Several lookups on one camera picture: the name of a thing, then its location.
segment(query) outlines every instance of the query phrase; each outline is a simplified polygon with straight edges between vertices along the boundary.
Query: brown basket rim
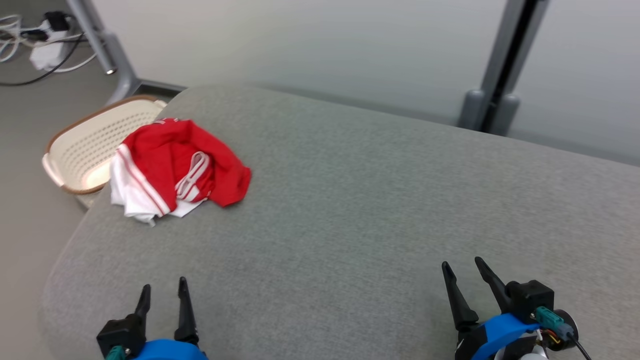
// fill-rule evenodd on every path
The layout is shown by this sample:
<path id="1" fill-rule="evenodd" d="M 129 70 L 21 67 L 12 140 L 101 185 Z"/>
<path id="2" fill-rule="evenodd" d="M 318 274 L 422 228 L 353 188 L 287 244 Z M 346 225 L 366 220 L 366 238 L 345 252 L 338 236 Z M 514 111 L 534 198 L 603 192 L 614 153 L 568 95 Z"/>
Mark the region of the brown basket rim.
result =
<path id="1" fill-rule="evenodd" d="M 86 122 L 87 120 L 90 120 L 102 113 L 105 113 L 113 108 L 117 108 L 120 105 L 126 104 L 127 102 L 131 102 L 131 101 L 136 101 L 136 100 L 149 100 L 149 101 L 158 101 L 157 97 L 153 97 L 150 95 L 136 95 L 136 96 L 131 96 L 128 97 L 126 99 L 122 99 L 120 101 L 114 102 L 113 104 L 109 105 L 109 106 L 105 106 L 104 108 L 96 111 L 95 113 L 92 113 L 91 115 L 85 116 L 83 117 L 81 120 L 65 127 L 64 129 L 62 129 L 59 133 L 55 134 L 55 136 L 53 136 L 53 138 L 49 141 L 49 143 L 47 144 L 47 147 L 45 149 L 45 154 L 48 154 L 49 151 L 51 150 L 51 146 L 53 145 L 53 143 L 60 137 L 62 136 L 62 134 L 66 133 L 67 131 L 73 129 L 74 127 L 82 124 L 83 122 Z M 104 184 L 100 184 L 98 186 L 94 186 L 93 188 L 90 189 L 85 189 L 85 190 L 78 190 L 78 189 L 74 189 L 74 188 L 70 188 L 67 185 L 63 184 L 61 186 L 62 190 L 65 190 L 68 193 L 72 193 L 75 195 L 87 195 L 90 193 L 95 193 L 97 191 L 100 191 L 106 184 L 108 183 L 105 182 Z"/>

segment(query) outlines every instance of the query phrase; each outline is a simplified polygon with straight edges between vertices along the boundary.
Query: white plastic basket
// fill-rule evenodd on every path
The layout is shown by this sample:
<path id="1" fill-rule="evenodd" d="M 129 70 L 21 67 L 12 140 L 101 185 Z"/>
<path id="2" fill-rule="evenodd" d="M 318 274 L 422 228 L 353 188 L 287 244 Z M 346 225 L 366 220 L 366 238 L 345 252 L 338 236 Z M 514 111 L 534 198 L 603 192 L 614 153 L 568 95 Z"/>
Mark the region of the white plastic basket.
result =
<path id="1" fill-rule="evenodd" d="M 42 166 L 65 191 L 94 193 L 109 181 L 109 163 L 127 135 L 153 122 L 166 103 L 139 95 L 118 101 L 67 127 L 49 142 Z"/>

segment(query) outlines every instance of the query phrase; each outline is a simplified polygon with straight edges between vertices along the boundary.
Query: power adapter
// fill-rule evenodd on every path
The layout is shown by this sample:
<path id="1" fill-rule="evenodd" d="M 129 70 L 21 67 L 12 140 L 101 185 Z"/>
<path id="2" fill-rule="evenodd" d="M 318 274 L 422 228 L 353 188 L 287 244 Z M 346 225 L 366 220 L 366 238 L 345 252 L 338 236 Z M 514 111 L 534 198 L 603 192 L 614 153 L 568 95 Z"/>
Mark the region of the power adapter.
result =
<path id="1" fill-rule="evenodd" d="M 45 19 L 49 21 L 53 31 L 69 31 L 69 23 L 67 22 L 67 14 L 63 12 L 45 12 Z"/>
<path id="2" fill-rule="evenodd" d="M 49 36 L 48 42 L 60 40 L 69 34 L 69 30 L 53 31 L 48 20 L 42 22 L 40 29 Z M 45 46 L 34 47 L 29 60 L 37 70 L 51 69 L 65 59 L 70 51 L 69 45 L 70 43 L 66 42 L 55 42 Z"/>

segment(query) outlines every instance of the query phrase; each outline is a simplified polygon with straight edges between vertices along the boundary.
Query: white stripe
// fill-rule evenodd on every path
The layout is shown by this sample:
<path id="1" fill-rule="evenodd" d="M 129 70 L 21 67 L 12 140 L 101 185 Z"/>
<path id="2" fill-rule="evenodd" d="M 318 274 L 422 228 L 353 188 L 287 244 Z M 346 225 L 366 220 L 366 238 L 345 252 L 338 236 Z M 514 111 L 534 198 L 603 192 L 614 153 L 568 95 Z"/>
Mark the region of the white stripe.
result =
<path id="1" fill-rule="evenodd" d="M 133 158 L 131 158 L 131 151 L 129 151 L 128 146 L 121 143 L 118 146 L 118 150 L 120 150 L 120 152 L 122 153 L 123 160 L 126 161 L 127 164 L 129 165 L 129 168 L 133 173 L 133 176 L 137 177 L 140 180 L 140 183 L 142 184 L 142 186 L 149 193 L 149 195 L 157 202 L 162 212 L 165 214 L 171 212 L 171 209 L 169 209 L 169 206 L 167 206 L 164 199 L 160 196 L 160 194 L 156 191 L 156 189 L 149 183 L 149 181 L 147 181 L 147 177 L 145 177 L 145 175 L 142 174 L 142 171 L 138 169 L 138 167 L 136 166 L 136 163 L 133 162 Z"/>
<path id="2" fill-rule="evenodd" d="M 198 194 L 200 193 L 200 189 L 198 189 L 197 186 L 193 185 L 193 187 L 191 188 L 191 191 L 189 192 L 189 194 L 184 198 L 185 201 L 191 202 L 193 201 L 193 199 L 196 198 L 196 196 L 198 196 Z"/>
<path id="3" fill-rule="evenodd" d="M 184 195 L 184 192 L 186 191 L 186 188 L 188 186 L 187 184 L 187 177 L 183 177 L 182 180 L 180 180 L 176 185 L 175 185 L 175 194 L 176 197 L 178 199 L 181 199 L 182 196 Z"/>

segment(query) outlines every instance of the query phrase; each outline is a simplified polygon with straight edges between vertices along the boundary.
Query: gray couch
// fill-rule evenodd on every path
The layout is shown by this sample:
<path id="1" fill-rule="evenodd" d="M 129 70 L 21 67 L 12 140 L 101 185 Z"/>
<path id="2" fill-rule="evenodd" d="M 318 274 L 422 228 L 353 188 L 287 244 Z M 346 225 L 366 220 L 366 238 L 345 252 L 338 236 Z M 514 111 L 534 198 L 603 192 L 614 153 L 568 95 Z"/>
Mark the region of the gray couch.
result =
<path id="1" fill-rule="evenodd" d="M 640 168 L 252 88 L 191 88 L 160 117 L 226 142 L 249 192 L 151 228 L 106 188 L 44 290 L 58 359 L 99 359 L 146 283 L 147 338 L 171 338 L 182 275 L 212 360 L 453 359 L 441 262 L 481 319 L 499 313 L 474 256 L 555 289 L 593 359 L 637 357 Z"/>

